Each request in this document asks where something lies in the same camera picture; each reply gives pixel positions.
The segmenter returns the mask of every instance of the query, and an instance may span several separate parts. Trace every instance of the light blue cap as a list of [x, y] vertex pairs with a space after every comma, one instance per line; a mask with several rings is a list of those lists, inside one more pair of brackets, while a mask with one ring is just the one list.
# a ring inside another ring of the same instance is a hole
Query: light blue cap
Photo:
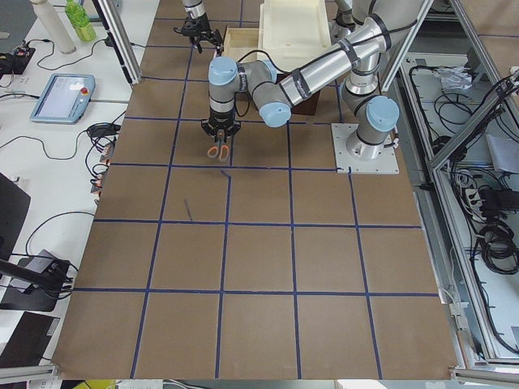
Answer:
[[269, 127], [281, 127], [287, 123], [292, 116], [290, 107], [278, 101], [265, 104], [259, 109], [259, 115]]
[[262, 59], [261, 62], [264, 63], [265, 65], [267, 65], [267, 68], [270, 71], [270, 76], [272, 77], [272, 82], [275, 83], [277, 80], [276, 68], [274, 67], [272, 62], [270, 62], [268, 59]]
[[209, 82], [218, 87], [230, 83], [236, 74], [238, 67], [236, 62], [229, 57], [216, 57], [209, 65]]
[[397, 125], [400, 110], [393, 100], [386, 96], [377, 96], [367, 103], [366, 116], [377, 131], [389, 132]]

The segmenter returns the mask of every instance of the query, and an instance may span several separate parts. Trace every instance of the bottle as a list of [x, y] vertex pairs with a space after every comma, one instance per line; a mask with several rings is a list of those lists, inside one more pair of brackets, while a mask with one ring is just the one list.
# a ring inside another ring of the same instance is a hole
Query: bottle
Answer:
[[89, 42], [96, 38], [96, 32], [83, 6], [74, 0], [66, 0], [65, 13], [80, 40]]
[[59, 51], [64, 54], [75, 52], [75, 45], [68, 35], [58, 13], [47, 0], [31, 0], [34, 13], [41, 21]]

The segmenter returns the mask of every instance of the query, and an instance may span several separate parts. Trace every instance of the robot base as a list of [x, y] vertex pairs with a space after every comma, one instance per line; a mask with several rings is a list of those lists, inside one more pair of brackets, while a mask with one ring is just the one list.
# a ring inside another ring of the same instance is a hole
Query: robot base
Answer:
[[[335, 161], [338, 173], [352, 174], [398, 174], [397, 157], [395, 150], [388, 147], [382, 150], [382, 153], [376, 160], [363, 161], [352, 156], [346, 148], [346, 140], [355, 130], [358, 124], [333, 123], [332, 136], [333, 148], [335, 149]], [[388, 135], [386, 143], [391, 143]]]

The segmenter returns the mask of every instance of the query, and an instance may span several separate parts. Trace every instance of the plastic bag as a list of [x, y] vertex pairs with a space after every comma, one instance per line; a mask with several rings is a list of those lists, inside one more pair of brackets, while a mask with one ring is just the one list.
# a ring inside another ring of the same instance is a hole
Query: plastic bag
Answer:
[[463, 66], [436, 69], [433, 74], [441, 80], [443, 89], [469, 89], [472, 87], [472, 76], [466, 72]]

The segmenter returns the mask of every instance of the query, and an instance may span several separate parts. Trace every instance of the white cylinder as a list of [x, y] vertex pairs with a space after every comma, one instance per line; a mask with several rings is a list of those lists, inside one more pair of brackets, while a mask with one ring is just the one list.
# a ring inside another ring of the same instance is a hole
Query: white cylinder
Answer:
[[53, 5], [50, 4], [48, 0], [31, 0], [31, 3], [32, 8], [34, 8], [34, 13], [50, 34], [50, 38], [58, 47], [59, 51], [64, 54], [74, 53], [74, 42], [71, 36], [68, 35]]

